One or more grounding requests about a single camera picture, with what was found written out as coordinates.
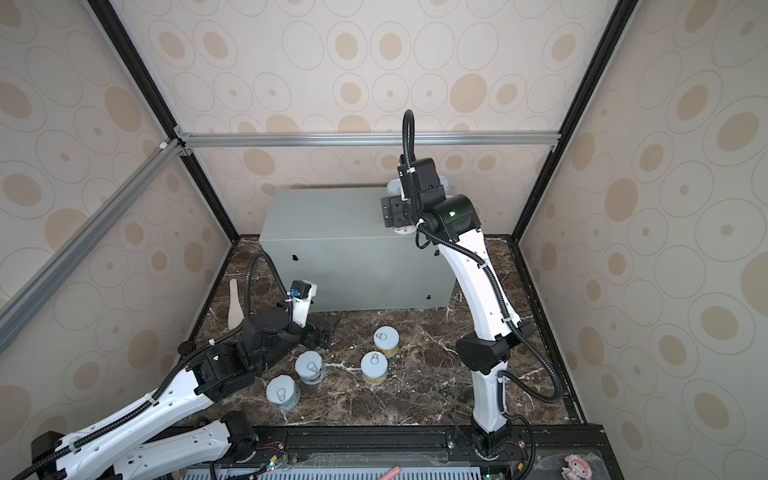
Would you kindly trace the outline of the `pink can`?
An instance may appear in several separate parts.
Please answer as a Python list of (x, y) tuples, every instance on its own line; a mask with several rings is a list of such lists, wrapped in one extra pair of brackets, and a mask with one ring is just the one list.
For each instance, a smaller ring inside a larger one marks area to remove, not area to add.
[(443, 176), (443, 175), (440, 175), (439, 179), (440, 179), (440, 184), (443, 187), (445, 195), (447, 197), (453, 196), (454, 192), (452, 190), (452, 184), (451, 184), (450, 180), (447, 177)]

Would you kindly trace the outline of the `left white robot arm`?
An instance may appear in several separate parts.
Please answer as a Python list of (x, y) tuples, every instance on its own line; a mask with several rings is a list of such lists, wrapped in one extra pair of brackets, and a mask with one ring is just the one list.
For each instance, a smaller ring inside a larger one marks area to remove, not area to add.
[(33, 462), (17, 473), (40, 479), (99, 479), (177, 421), (251, 386), (296, 347), (327, 349), (339, 315), (305, 325), (278, 307), (264, 308), (218, 339), (192, 350), (160, 385), (117, 413), (70, 434), (49, 431), (31, 445)]

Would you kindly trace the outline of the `brown orange can front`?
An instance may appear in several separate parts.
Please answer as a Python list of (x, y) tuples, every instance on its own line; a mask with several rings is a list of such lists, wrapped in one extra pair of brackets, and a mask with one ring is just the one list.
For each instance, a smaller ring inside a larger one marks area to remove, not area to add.
[(417, 232), (417, 228), (414, 225), (392, 227), (392, 230), (399, 235), (412, 235)]

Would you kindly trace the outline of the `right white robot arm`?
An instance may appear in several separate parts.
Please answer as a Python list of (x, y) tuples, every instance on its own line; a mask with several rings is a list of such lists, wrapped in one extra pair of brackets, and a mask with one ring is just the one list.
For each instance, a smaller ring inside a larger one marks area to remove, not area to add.
[[(399, 159), (399, 195), (381, 201), (388, 227), (412, 226), (421, 249), (437, 247), (451, 267), (466, 298), (474, 330), (458, 340), (456, 351), (470, 370), (473, 383), (473, 436), (484, 458), (498, 456), (521, 416), (506, 406), (507, 384), (546, 404), (558, 403), (562, 382), (553, 365), (530, 342), (527, 323), (512, 307), (486, 249), (480, 218), (464, 195), (447, 196), (430, 158)], [(553, 391), (541, 393), (513, 374), (511, 350), (521, 345), (541, 364)]]

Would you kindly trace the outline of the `brown orange can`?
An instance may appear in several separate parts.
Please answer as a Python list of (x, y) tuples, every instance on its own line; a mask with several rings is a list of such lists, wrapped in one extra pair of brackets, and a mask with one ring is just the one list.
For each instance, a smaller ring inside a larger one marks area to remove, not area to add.
[(390, 180), (387, 185), (387, 195), (390, 197), (402, 197), (402, 183), (399, 179)]
[(412, 235), (417, 232), (417, 228), (414, 225), (392, 227), (392, 230), (399, 235)]

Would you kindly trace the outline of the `yellow can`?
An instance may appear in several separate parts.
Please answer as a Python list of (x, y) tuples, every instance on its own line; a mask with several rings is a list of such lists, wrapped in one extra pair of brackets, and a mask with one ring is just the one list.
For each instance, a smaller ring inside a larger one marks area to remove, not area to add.
[(382, 352), (368, 352), (361, 359), (360, 369), (366, 382), (379, 384), (387, 378), (388, 359)]
[(391, 326), (379, 327), (374, 333), (374, 346), (386, 358), (392, 358), (399, 350), (400, 335)]

